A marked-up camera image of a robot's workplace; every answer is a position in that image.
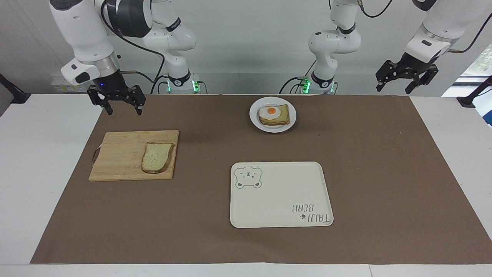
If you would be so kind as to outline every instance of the fried egg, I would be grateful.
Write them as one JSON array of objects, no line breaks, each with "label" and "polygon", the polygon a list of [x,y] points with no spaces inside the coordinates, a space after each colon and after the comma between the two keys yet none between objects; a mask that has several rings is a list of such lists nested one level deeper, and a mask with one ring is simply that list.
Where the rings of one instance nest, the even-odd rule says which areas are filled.
[{"label": "fried egg", "polygon": [[272,120],[280,116],[280,109],[275,106],[265,106],[258,111],[261,118]]}]

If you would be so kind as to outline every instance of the white table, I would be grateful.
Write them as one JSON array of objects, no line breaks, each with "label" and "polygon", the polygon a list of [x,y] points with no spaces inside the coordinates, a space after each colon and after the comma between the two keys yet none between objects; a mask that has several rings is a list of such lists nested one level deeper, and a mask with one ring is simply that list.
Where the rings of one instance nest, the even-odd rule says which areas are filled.
[{"label": "white table", "polygon": [[[412,101],[492,237],[492,129],[455,99]],[[32,95],[0,117],[0,276],[492,276],[492,265],[29,265],[100,113],[85,95]]]}]

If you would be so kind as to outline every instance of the blue object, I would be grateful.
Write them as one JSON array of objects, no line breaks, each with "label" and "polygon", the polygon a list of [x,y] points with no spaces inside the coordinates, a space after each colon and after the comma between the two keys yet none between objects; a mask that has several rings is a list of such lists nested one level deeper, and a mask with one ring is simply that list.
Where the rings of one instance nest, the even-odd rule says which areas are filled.
[{"label": "blue object", "polygon": [[485,122],[492,126],[492,110],[484,115]]}]

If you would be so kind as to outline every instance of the wooden cutting board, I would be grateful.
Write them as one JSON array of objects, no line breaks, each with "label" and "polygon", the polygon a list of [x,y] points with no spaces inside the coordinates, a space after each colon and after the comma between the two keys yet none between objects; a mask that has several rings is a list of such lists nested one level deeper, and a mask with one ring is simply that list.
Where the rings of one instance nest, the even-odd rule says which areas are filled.
[{"label": "wooden cutting board", "polygon": [[[106,133],[89,181],[172,179],[178,150],[179,131],[142,131]],[[142,157],[148,142],[173,143],[166,171],[148,174],[142,171]]]}]

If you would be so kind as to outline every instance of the egg white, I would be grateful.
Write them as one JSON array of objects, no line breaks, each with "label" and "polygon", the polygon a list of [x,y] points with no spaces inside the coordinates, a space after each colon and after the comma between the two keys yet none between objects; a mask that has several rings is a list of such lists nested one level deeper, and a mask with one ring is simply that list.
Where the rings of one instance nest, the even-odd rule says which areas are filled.
[{"label": "egg white", "polygon": [[[275,109],[275,113],[274,114],[269,114],[268,113],[268,109],[269,108],[274,108]],[[258,111],[258,115],[261,118],[264,118],[264,119],[267,119],[267,120],[276,119],[277,117],[280,116],[280,109],[278,107],[275,107],[275,106],[265,106],[265,107],[261,108]]]}]

